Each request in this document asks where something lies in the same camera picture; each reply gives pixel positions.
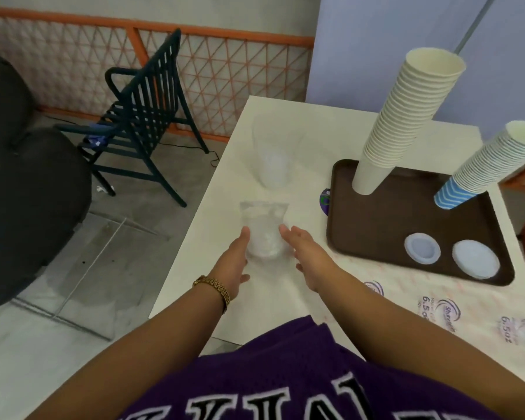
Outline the clear plastic cup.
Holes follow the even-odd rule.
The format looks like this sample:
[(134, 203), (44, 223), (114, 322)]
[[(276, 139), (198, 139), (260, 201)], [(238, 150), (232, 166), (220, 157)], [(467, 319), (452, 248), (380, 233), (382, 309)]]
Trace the clear plastic cup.
[(287, 250), (287, 243), (281, 237), (279, 226), (289, 208), (288, 203), (243, 201), (239, 203), (241, 223), (250, 230), (247, 252), (261, 260), (280, 257)]

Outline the stack of blue striped cups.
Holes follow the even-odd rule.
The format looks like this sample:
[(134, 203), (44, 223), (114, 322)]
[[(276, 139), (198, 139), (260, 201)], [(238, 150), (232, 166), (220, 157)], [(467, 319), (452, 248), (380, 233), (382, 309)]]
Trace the stack of blue striped cups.
[(434, 203), (451, 210), (525, 166), (525, 121), (508, 122), (502, 131), (468, 158), (434, 196)]

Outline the clear printed plastic wrapper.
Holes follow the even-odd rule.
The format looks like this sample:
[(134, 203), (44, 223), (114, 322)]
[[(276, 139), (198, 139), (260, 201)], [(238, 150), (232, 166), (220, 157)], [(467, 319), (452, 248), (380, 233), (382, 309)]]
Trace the clear printed plastic wrapper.
[(525, 368), (525, 295), (378, 262), (351, 260), (354, 274), (386, 299), (466, 340), (497, 360)]

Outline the small white plastic lid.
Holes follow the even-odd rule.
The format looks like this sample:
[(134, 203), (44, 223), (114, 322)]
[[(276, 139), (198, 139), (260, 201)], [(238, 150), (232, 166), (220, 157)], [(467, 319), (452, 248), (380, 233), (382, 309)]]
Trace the small white plastic lid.
[(425, 233), (412, 233), (404, 241), (406, 253), (417, 263), (432, 265), (441, 256), (441, 248), (438, 242)]

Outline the large white plastic lid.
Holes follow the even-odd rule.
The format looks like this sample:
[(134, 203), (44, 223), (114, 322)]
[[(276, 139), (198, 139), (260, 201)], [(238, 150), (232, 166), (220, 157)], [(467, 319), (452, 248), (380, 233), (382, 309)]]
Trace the large white plastic lid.
[(501, 267), (494, 251), (476, 240), (456, 242), (452, 248), (452, 257), (464, 273), (481, 281), (495, 277)]

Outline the brown plastic tray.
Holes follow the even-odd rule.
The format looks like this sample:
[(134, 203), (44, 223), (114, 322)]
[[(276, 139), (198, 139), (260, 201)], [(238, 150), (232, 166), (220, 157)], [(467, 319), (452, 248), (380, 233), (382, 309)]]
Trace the brown plastic tray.
[[(358, 163), (344, 159), (332, 168), (326, 229), (331, 249), (492, 286), (506, 287), (515, 280), (516, 272), (487, 192), (445, 210), (434, 203), (434, 195), (449, 175), (396, 167), (373, 193), (360, 195), (351, 186)], [(425, 233), (437, 241), (441, 256), (436, 262), (421, 265), (407, 254), (404, 241), (413, 233)], [(500, 262), (494, 277), (475, 279), (458, 267), (452, 249), (465, 239), (479, 241), (494, 251)]]

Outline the purple mesh jersey shirt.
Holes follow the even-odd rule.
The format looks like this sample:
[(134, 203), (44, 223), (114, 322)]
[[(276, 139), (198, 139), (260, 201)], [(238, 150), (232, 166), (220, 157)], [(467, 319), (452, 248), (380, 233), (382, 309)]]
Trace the purple mesh jersey shirt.
[(165, 376), (119, 420), (501, 420), (461, 392), (377, 366), (301, 317)]

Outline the dark blue slatted chair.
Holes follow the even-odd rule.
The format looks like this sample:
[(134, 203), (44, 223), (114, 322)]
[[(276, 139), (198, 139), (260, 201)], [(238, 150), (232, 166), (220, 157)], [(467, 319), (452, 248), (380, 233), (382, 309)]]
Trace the dark blue slatted chair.
[[(181, 29), (167, 35), (164, 42), (140, 69), (111, 67), (105, 71), (105, 81), (116, 101), (97, 123), (111, 126), (108, 144), (92, 148), (84, 137), (89, 126), (56, 124), (63, 132), (82, 135), (77, 149), (91, 167), (99, 186), (112, 197), (115, 190), (103, 173), (159, 183), (181, 207), (187, 203), (168, 183), (152, 161), (152, 153), (172, 124), (189, 126), (204, 153), (209, 153), (190, 112), (177, 70), (181, 46)], [(149, 173), (98, 164), (104, 153), (129, 157), (144, 162)]]

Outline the person's right forearm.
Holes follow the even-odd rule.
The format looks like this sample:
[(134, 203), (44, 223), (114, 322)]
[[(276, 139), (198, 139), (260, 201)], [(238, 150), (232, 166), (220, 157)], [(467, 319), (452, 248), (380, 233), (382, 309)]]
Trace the person's right forearm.
[(328, 270), (314, 289), (366, 360), (453, 387), (505, 420), (525, 420), (525, 381), (476, 347), (342, 269)]

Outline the person's left hand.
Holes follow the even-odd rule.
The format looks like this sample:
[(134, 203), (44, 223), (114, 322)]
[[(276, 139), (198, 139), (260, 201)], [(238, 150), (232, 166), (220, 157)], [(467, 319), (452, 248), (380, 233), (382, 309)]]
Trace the person's left hand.
[(209, 278), (215, 279), (226, 289), (230, 300), (237, 297), (240, 285), (250, 279), (250, 276), (244, 273), (247, 265), (246, 257), (233, 256), (233, 241), (208, 274)]

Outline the blue cloth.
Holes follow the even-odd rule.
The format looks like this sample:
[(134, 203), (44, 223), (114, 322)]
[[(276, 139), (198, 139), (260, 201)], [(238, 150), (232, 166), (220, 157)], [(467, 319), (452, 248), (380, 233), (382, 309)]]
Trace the blue cloth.
[(105, 147), (108, 144), (111, 126), (91, 124), (88, 128), (91, 133), (84, 137), (85, 143), (90, 144), (92, 148)]

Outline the person's left forearm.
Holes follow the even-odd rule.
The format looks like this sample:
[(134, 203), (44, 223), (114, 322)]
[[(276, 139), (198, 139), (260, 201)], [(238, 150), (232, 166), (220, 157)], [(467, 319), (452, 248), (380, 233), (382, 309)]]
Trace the person's left forearm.
[(198, 357), (230, 302), (218, 281), (200, 277), (87, 362), (26, 420), (117, 420), (149, 388)]

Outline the person's right hand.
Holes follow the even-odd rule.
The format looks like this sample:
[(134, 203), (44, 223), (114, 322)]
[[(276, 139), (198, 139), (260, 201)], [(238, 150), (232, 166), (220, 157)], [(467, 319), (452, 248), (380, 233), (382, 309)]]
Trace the person's right hand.
[(340, 268), (330, 255), (306, 230), (301, 229), (301, 248), (294, 251), (295, 267), (302, 273), (308, 288), (319, 293), (329, 280), (336, 277)]

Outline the tall stack of clear cups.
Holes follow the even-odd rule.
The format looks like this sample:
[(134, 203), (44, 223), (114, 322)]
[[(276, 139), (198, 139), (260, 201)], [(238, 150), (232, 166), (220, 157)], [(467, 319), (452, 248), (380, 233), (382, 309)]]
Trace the tall stack of clear cups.
[(290, 115), (277, 110), (259, 114), (251, 131), (256, 173), (262, 185), (269, 190), (285, 187), (306, 133)]

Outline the orange lattice fence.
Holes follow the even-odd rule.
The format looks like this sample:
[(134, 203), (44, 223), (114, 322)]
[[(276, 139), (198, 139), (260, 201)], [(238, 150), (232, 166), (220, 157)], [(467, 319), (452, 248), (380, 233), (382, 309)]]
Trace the orange lattice fence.
[(0, 8), (0, 56), (42, 112), (96, 121), (115, 102), (105, 71), (144, 66), (177, 28), (177, 71), (202, 137), (227, 141), (249, 96), (305, 100), (313, 37)]

